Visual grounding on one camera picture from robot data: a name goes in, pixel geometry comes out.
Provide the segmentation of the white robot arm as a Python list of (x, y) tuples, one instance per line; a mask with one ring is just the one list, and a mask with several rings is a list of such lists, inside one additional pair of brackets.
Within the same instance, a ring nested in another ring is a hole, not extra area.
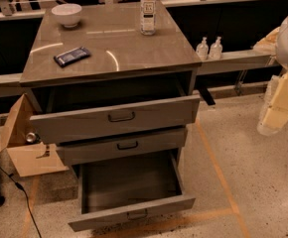
[(264, 95), (257, 131), (264, 136), (278, 133), (288, 122), (288, 16), (282, 22), (275, 43), (276, 60), (286, 72), (272, 76)]

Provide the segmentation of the white and yellow gripper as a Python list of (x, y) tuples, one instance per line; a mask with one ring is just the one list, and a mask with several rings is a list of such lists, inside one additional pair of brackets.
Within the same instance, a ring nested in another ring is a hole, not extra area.
[(288, 122), (288, 71), (268, 82), (257, 131), (264, 136), (278, 133)]

